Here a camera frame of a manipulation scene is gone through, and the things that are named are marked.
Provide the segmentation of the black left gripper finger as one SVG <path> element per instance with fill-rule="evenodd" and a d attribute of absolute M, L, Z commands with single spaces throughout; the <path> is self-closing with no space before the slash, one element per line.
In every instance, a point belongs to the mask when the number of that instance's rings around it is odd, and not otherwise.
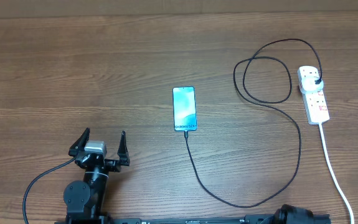
<path fill-rule="evenodd" d="M 80 151 L 83 151 L 90 137 L 90 128 L 86 128 L 82 135 L 71 145 L 68 150 L 69 156 L 76 157 Z"/>
<path fill-rule="evenodd" d="M 128 154 L 128 148 L 126 145 L 126 132 L 121 132 L 120 145 L 118 148 L 117 155 L 119 157 L 119 163 L 121 166 L 129 166 L 130 165 L 130 156 Z"/>

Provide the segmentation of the blue Galaxy smartphone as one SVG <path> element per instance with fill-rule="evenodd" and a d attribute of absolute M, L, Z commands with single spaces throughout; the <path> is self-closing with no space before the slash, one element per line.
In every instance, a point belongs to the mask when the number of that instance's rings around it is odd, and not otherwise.
<path fill-rule="evenodd" d="M 172 89 L 173 115 L 175 131 L 196 131 L 197 112 L 195 88 L 193 86 Z"/>

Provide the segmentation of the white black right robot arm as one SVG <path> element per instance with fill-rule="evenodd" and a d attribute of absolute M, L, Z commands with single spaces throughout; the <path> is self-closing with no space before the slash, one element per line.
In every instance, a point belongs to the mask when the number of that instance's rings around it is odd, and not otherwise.
<path fill-rule="evenodd" d="M 284 204 L 273 215 L 272 224 L 313 224 L 314 215 L 310 210 Z"/>

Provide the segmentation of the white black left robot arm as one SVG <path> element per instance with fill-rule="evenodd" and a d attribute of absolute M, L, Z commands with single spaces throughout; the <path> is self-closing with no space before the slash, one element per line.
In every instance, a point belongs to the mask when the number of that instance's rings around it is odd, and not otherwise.
<path fill-rule="evenodd" d="M 117 160 L 106 158 L 105 142 L 91 141 L 89 137 L 87 128 L 68 151 L 85 173 L 82 180 L 71 182 L 64 190 L 65 223 L 113 223 L 112 217 L 102 211 L 109 173 L 120 172 L 130 164 L 125 131 L 121 132 Z"/>

